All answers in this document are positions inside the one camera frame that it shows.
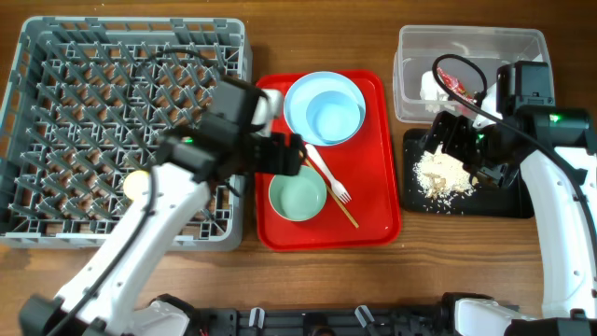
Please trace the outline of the red snack wrapper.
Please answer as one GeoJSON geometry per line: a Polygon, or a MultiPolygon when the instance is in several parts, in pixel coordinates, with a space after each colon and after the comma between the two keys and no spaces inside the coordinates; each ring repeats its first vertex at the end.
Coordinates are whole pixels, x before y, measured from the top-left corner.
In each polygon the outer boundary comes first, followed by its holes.
{"type": "Polygon", "coordinates": [[[447,74],[441,67],[437,69],[437,74],[439,75],[441,82],[452,92],[459,95],[463,99],[466,99],[467,101],[472,99],[470,92],[457,77],[447,74]]]}

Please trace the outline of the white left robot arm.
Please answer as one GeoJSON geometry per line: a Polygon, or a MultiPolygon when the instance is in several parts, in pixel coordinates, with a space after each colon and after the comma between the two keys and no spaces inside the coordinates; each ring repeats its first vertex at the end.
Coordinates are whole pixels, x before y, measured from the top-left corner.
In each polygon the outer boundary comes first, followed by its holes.
{"type": "Polygon", "coordinates": [[[25,335],[192,335],[201,319],[191,305],[161,295],[135,304],[174,237],[232,175],[296,175],[306,158],[297,135],[271,129],[284,96],[222,77],[196,127],[165,131],[146,186],[90,261],[56,296],[32,296],[21,308],[25,335]]]}

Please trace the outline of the small light blue bowl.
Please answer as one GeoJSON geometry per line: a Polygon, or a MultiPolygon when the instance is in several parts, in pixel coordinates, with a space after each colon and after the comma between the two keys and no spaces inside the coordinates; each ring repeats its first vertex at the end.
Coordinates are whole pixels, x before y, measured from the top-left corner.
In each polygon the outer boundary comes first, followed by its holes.
{"type": "Polygon", "coordinates": [[[365,112],[349,94],[324,91],[308,103],[305,118],[308,143],[334,146],[347,141],[359,131],[365,112]]]}

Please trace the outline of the green saucer bowl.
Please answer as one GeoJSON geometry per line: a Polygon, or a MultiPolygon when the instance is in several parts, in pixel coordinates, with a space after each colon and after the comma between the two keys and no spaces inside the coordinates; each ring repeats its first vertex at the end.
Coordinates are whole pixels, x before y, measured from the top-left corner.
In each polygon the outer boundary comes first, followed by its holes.
{"type": "Polygon", "coordinates": [[[282,218],[301,222],[314,218],[326,204],[326,182],[303,165],[297,175],[276,175],[269,185],[269,201],[282,218]]]}

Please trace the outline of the rice food scraps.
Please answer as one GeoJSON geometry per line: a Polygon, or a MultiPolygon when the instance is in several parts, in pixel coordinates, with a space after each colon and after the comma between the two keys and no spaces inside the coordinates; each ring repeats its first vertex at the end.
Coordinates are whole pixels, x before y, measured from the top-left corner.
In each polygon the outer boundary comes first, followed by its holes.
{"type": "Polygon", "coordinates": [[[414,164],[414,173],[425,199],[448,210],[455,201],[473,195],[477,179],[442,149],[443,144],[440,144],[433,153],[425,150],[414,164]]]}

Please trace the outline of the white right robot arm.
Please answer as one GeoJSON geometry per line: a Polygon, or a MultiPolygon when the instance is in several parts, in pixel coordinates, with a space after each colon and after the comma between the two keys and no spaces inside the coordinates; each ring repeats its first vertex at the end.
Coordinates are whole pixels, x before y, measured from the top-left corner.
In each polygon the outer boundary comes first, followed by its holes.
{"type": "Polygon", "coordinates": [[[432,74],[452,100],[488,119],[444,111],[423,148],[460,161],[480,181],[499,188],[524,181],[535,213],[544,276],[542,317],[530,317],[482,295],[446,294],[437,323],[454,335],[593,335],[596,332],[596,132],[582,108],[559,108],[547,63],[518,61],[497,71],[496,108],[469,100],[439,69],[432,74]]]}

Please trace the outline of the yellow plastic cup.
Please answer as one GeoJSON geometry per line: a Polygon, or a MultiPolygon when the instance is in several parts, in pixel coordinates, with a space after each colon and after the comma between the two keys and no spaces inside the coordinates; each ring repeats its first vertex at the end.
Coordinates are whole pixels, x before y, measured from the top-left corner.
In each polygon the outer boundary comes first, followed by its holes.
{"type": "Polygon", "coordinates": [[[124,195],[131,201],[135,201],[148,191],[149,173],[144,170],[137,170],[128,174],[123,182],[122,190],[124,195]]]}

